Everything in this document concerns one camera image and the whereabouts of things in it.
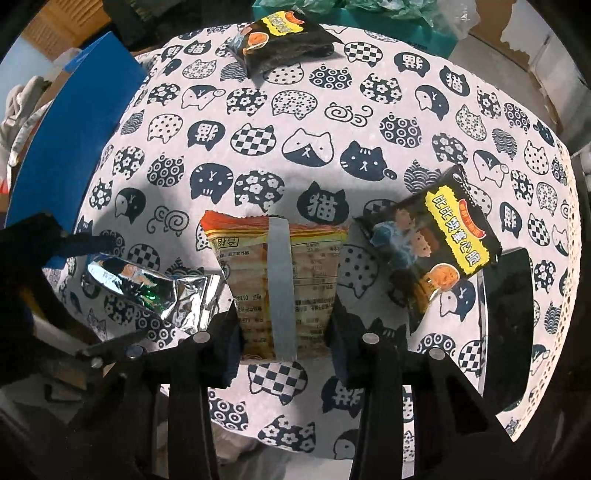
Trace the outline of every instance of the yellow label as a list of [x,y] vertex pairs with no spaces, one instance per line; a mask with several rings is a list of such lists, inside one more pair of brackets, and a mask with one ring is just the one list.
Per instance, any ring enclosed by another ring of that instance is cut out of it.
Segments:
[[484,232],[476,227],[467,214],[465,200],[458,202],[453,190],[444,185],[435,193],[427,192],[425,205],[466,275],[472,275],[488,263],[489,252],[480,241],[484,238]]
[[293,12],[275,12],[274,14],[263,17],[262,20],[269,29],[269,33],[271,35],[275,35],[276,37],[282,37],[288,33],[298,33],[304,31],[304,28],[297,23],[299,20],[294,18]]
[[213,239],[215,246],[219,248],[237,247],[240,239],[237,236],[219,236]]

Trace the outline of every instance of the snack bag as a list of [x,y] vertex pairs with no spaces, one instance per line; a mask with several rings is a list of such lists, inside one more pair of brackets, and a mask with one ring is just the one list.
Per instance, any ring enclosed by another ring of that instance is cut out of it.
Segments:
[[245,337],[243,361],[328,356],[324,330],[347,230],[210,210],[201,225],[236,301]]
[[390,280],[407,299],[410,332],[429,302],[496,261],[501,245],[455,165],[422,192],[356,220],[388,261]]
[[332,42],[342,43],[300,11],[279,11],[244,27],[228,49],[252,78]]

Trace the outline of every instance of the teal box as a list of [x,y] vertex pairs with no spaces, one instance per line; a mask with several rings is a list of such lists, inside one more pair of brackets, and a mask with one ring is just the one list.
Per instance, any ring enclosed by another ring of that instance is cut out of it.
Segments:
[[[255,20],[282,9],[286,9],[286,7],[262,6],[260,0],[256,0],[252,5]],[[325,15],[306,15],[318,23],[357,27],[381,33],[444,59],[449,58],[457,43],[457,38],[449,27],[436,31],[423,19],[395,20],[367,10],[347,10],[346,8],[334,8]]]

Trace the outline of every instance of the blue box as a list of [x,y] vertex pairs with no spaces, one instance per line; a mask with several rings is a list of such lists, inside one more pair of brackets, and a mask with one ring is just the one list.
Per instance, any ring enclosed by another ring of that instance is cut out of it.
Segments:
[[[50,212],[74,232],[100,154],[146,71],[112,33],[68,64],[72,73],[47,109],[22,161],[6,226]],[[65,259],[52,258],[50,268]]]
[[[252,5],[252,13],[255,20],[259,20],[269,14],[287,7],[264,7],[261,0],[256,0]],[[413,47],[437,55],[444,59],[449,58],[457,43],[453,31],[447,27],[443,31],[433,30],[422,18],[416,20],[395,20],[374,12],[363,9],[333,8],[324,15],[306,14],[318,23],[341,25],[343,27],[357,27],[388,37],[396,38],[412,45]]]

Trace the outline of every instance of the table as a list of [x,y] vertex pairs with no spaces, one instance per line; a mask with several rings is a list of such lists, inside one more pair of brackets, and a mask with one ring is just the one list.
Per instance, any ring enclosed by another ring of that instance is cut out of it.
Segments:
[[[327,26],[343,42],[334,52],[246,79],[225,49],[240,28],[181,35],[140,59],[150,77],[105,146],[78,230],[114,236],[114,254],[161,272],[219,271],[199,225],[206,209],[339,223],[408,197],[461,163],[503,248],[525,247],[531,258],[531,375],[521,402],[498,415],[517,439],[560,356],[579,279],[579,207],[564,145],[469,72],[355,28]],[[386,327],[405,323],[386,268],[355,225],[341,256],[338,293],[346,308],[366,325],[377,317]],[[72,258],[50,275],[72,314],[101,338],[147,328],[147,347],[160,349],[184,336],[85,283],[83,264]],[[440,296],[408,346],[441,346],[477,385],[486,360],[478,320],[473,300]],[[409,393],[407,472],[414,459]],[[362,391],[343,388],[330,359],[301,360],[241,366],[230,389],[211,390],[210,407],[229,430],[343,459],[355,450],[361,398]]]

